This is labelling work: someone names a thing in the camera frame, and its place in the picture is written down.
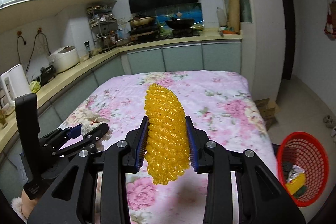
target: frying pan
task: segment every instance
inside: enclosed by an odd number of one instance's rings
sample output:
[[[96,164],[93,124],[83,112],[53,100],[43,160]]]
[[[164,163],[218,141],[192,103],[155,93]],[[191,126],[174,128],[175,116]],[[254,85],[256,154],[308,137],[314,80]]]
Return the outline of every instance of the frying pan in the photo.
[[[133,28],[142,26],[142,25],[151,25],[155,20],[155,17],[133,17],[130,21],[128,21]]]
[[[172,20],[167,20],[167,25],[174,30],[188,29],[194,24],[194,19],[177,19],[172,17]]]

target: kitchen counter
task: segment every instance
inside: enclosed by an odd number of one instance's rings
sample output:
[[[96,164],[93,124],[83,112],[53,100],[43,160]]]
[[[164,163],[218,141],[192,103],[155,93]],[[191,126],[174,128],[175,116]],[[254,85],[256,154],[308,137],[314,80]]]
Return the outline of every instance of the kitchen counter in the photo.
[[[146,47],[163,46],[174,43],[193,42],[193,41],[197,42],[208,40],[226,40],[226,39],[232,40],[242,38],[243,37],[240,34],[226,34],[224,36],[220,36],[219,33],[215,30],[205,30],[200,32],[200,35],[197,37],[172,38],[172,39],[165,39],[165,40],[114,48],[108,52],[93,56],[92,58],[82,63],[79,63],[70,70],[58,74],[54,80],[50,81],[48,84],[43,86],[40,91],[37,92],[36,94],[37,107],[40,108],[51,97],[53,97],[60,90],[69,85],[72,81],[74,81],[87,71],[91,70],[95,66],[99,65],[100,63],[104,62],[105,60],[111,58],[112,56],[118,53],[128,52],[131,50],[137,50]],[[7,117],[7,122],[8,125],[4,129],[0,130],[0,152],[4,149],[5,145],[17,131],[15,112],[12,113],[9,117]]]

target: yellow item in basket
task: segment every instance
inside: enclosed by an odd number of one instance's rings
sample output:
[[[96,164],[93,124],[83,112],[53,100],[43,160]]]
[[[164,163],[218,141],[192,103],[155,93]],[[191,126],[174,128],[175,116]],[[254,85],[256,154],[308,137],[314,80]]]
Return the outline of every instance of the yellow item in basket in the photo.
[[[291,195],[294,195],[306,183],[305,173],[299,174],[291,182],[286,183],[286,187]]]
[[[149,132],[145,159],[154,184],[177,180],[189,168],[189,141],[185,114],[176,95],[158,84],[147,90]]]

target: white kettle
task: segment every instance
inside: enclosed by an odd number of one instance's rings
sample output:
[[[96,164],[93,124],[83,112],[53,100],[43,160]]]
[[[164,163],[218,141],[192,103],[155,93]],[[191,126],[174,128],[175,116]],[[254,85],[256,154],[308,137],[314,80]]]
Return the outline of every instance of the white kettle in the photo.
[[[32,91],[29,88],[29,84],[21,64],[12,67],[10,70],[2,74],[0,76],[0,79],[2,88],[5,92],[6,98],[10,106],[15,105],[14,99],[16,97],[32,93]],[[8,83],[10,85],[11,94],[13,98],[11,98],[11,96],[9,95],[5,82],[6,79],[8,79]]]

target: bed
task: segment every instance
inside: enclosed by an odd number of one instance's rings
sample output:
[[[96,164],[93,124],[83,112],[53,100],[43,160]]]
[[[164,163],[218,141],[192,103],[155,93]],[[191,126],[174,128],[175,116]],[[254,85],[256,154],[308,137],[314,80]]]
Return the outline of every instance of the bed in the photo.
[[[251,98],[247,81],[234,72],[202,70],[115,77],[96,89],[61,127],[81,123],[85,109],[99,113],[110,120],[112,133],[109,139],[102,141],[106,150],[123,140],[128,131],[140,126],[145,115],[146,90],[152,83],[172,90],[195,128],[205,130],[211,140],[227,150],[254,150],[276,175],[277,163],[263,119]],[[207,174],[197,175],[189,168],[168,185],[154,185],[145,160],[139,173],[126,175],[126,183],[132,224],[202,223]],[[234,185],[234,223],[238,223]]]

